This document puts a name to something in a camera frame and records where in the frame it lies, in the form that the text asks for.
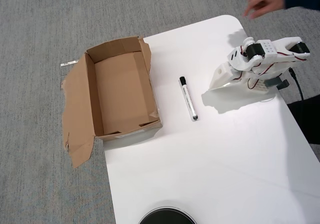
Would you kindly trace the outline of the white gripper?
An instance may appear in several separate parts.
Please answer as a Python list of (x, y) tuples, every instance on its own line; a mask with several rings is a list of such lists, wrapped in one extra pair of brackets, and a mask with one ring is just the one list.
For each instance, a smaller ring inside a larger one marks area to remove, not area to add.
[(242, 71), (233, 68), (229, 62), (220, 64), (213, 73), (209, 89), (232, 87), (241, 83)]

